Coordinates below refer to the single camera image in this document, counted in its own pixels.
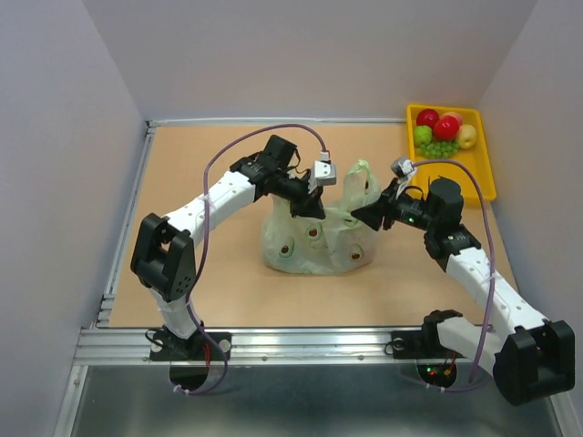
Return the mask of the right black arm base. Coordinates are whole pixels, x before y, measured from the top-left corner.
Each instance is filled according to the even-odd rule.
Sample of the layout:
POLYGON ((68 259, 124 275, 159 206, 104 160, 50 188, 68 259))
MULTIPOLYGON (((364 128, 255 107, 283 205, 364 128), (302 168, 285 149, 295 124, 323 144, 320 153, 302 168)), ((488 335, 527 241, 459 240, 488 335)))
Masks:
POLYGON ((440 323, 461 317, 462 314, 454 310, 434 310, 424 317, 420 328, 392 330, 390 340, 384 345, 384 354, 396 360, 418 361, 417 374, 428 388, 461 391, 453 385, 457 377, 456 361, 463 355, 445 347, 437 330, 440 323))

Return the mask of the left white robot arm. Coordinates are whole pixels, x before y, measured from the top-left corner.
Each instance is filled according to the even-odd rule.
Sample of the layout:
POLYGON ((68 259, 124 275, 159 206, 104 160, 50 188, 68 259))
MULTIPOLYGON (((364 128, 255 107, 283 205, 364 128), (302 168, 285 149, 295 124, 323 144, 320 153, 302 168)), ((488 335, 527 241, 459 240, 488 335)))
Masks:
POLYGON ((214 184, 191 202, 161 217, 144 217, 130 261, 131 271, 154 297, 165 326, 173 334, 171 348, 184 359, 202 350, 198 333, 201 320, 190 294, 199 280, 202 261, 195 259, 198 246, 208 247, 210 232, 237 211, 264 196, 288 202, 292 217, 324 219, 323 189, 336 182, 336 171, 327 150, 302 177, 292 174, 298 148, 272 135, 265 148, 240 158, 214 184))

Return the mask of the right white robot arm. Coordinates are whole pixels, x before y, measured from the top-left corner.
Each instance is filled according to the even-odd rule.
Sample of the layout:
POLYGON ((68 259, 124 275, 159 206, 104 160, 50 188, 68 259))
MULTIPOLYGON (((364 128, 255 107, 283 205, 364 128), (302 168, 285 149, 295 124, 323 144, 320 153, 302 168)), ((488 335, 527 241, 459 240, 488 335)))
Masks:
POLYGON ((442 358, 453 352, 475 359, 514 406, 572 390, 574 331, 530 306, 493 268, 491 257, 462 222, 459 185, 439 178, 425 198, 413 198, 398 186, 392 180, 375 202, 354 210, 353 217, 375 231, 396 222, 422 230, 430 258, 483 308, 487 320, 476 326, 457 310, 434 310, 420 329, 393 333, 395 358, 442 358))

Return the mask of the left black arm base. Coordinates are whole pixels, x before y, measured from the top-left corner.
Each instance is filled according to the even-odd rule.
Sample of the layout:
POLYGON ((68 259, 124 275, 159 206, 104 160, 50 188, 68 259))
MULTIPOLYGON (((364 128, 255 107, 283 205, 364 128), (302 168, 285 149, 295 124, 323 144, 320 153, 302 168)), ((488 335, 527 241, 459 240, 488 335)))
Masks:
POLYGON ((225 379, 232 334, 228 331, 208 333, 209 341, 196 331, 184 340, 166 327, 147 330, 149 360, 169 365, 169 381, 173 391, 187 396, 208 394, 225 379))

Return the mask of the light green plastic bag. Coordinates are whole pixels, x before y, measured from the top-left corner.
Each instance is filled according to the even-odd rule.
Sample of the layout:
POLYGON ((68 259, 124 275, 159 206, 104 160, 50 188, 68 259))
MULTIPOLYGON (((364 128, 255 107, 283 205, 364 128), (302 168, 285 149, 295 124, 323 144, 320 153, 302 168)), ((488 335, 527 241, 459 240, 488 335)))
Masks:
POLYGON ((340 275, 371 263, 376 232, 351 215, 381 194, 368 161, 360 159, 343 178, 342 196, 326 207, 324 219, 292 217, 289 203, 272 199, 263 220, 263 263, 278 271, 302 275, 340 275))

